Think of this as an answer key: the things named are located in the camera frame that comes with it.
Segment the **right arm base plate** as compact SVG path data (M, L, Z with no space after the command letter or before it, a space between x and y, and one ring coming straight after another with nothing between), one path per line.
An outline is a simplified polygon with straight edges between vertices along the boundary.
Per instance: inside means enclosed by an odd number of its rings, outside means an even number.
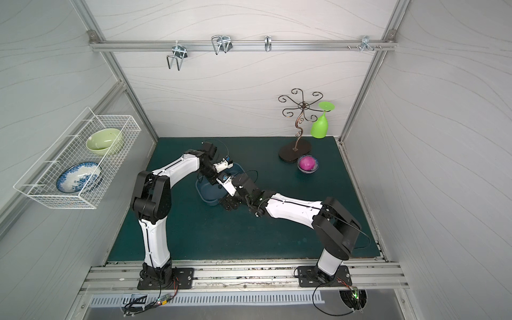
M317 266L298 266L293 272L299 281L300 287L351 287L352 279L349 268L340 265L334 275L328 275Z

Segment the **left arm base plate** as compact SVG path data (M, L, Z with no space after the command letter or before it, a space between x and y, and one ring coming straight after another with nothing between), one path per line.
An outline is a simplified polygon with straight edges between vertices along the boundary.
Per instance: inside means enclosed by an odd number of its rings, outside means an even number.
M155 271L146 265L139 274L138 290L191 289L194 279L193 268L167 268Z

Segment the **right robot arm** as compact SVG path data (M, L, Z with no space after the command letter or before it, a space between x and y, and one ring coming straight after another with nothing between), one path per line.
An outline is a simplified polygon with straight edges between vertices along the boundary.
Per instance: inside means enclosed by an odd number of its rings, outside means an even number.
M333 197L324 201L286 197L258 188L246 173L221 173L217 183L227 192L219 202L226 210L246 205L249 212L257 217L285 219L313 229L323 245L314 268L317 279L322 283L332 281L341 264L349 260L362 233L361 224Z

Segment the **blue plastic storage box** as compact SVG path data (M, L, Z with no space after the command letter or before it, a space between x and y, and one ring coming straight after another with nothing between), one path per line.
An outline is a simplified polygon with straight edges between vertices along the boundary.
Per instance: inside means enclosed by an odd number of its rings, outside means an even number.
M232 168L223 171L223 173L229 176L234 176L244 172L245 170L238 163L233 164ZM212 185L204 177L200 177L196 180L195 188L201 197L201 200L209 206L218 205L219 200L227 195L227 191L220 184Z

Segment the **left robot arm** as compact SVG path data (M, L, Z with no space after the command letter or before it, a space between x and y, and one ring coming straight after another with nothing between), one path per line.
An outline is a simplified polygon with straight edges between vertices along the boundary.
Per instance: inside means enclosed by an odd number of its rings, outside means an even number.
M216 146L205 142L201 149L190 149L160 169L138 173L131 210L135 213L143 234L145 274L164 279L172 272L166 234L167 216L172 207L172 188L184 177L198 171L215 177L217 170L212 161L216 151Z

